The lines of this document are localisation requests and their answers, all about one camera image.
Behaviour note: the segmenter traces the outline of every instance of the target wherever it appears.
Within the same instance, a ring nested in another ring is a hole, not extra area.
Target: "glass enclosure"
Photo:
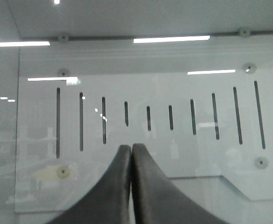
[[[11,2],[0,42],[23,40]],[[0,48],[0,224],[47,223],[134,143],[217,217],[273,223],[273,32],[242,32]]]

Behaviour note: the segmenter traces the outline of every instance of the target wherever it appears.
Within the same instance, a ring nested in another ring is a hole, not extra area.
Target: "fluorescent light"
[[[160,38],[138,38],[133,39],[133,43],[158,43],[158,42],[177,42],[177,41],[206,41],[210,36],[177,36]]]
[[[211,71],[189,71],[188,75],[199,75],[199,74],[220,74],[220,73],[234,73],[235,69],[230,70],[211,70]]]
[[[48,41],[0,42],[1,47],[50,46]]]

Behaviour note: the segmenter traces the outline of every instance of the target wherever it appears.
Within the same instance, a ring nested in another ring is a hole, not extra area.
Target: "black slot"
[[[60,158],[61,89],[57,88],[57,158]]]
[[[102,97],[102,137],[103,137],[103,144],[107,143],[107,124],[103,117],[106,117],[105,114],[105,97]]]
[[[125,110],[125,124],[128,126],[129,121],[128,121],[128,103],[127,101],[124,102],[124,110]]]
[[[147,106],[147,125],[148,131],[151,131],[151,118],[150,118],[150,107]]]
[[[240,117],[239,117],[239,107],[238,107],[238,98],[237,98],[236,87],[233,87],[233,93],[234,93],[236,123],[237,123],[237,131],[238,131],[238,142],[239,142],[239,144],[242,145],[242,143],[243,143],[243,137],[242,137],[242,134],[241,134]]]
[[[79,94],[79,149],[84,150],[84,94]]]
[[[220,139],[219,125],[217,123],[217,112],[216,112],[216,95],[212,93],[212,106],[213,106],[213,117],[215,120],[216,139]]]
[[[169,121],[170,121],[170,129],[173,130],[173,113],[172,113],[172,106],[169,105]]]
[[[265,139],[264,139],[264,131],[263,131],[263,123],[262,123],[260,98],[259,98],[259,91],[258,91],[257,81],[254,82],[254,85],[255,85],[255,94],[256,94],[258,117],[259,117],[259,128],[260,128],[261,144],[262,144],[262,148],[265,149],[266,148],[266,142],[265,142]]]
[[[192,113],[192,125],[193,125],[193,134],[196,134],[196,119],[194,114],[194,100],[191,99],[191,113]]]

